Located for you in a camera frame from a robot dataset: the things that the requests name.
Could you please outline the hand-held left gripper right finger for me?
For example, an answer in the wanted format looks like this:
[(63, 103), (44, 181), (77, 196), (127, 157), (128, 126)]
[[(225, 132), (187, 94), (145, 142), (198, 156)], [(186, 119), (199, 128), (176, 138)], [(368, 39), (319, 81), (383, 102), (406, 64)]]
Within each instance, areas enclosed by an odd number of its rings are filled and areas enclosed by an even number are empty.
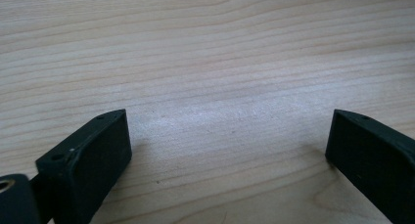
[(363, 114), (335, 110), (326, 159), (393, 224), (415, 224), (415, 140)]

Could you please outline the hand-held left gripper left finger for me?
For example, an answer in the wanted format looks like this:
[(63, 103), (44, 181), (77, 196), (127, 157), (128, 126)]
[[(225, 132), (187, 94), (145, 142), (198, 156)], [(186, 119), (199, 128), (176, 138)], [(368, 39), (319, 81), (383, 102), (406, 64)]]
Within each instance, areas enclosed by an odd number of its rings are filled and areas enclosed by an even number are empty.
[(88, 224), (131, 157), (125, 110), (91, 119), (36, 161), (41, 219)]

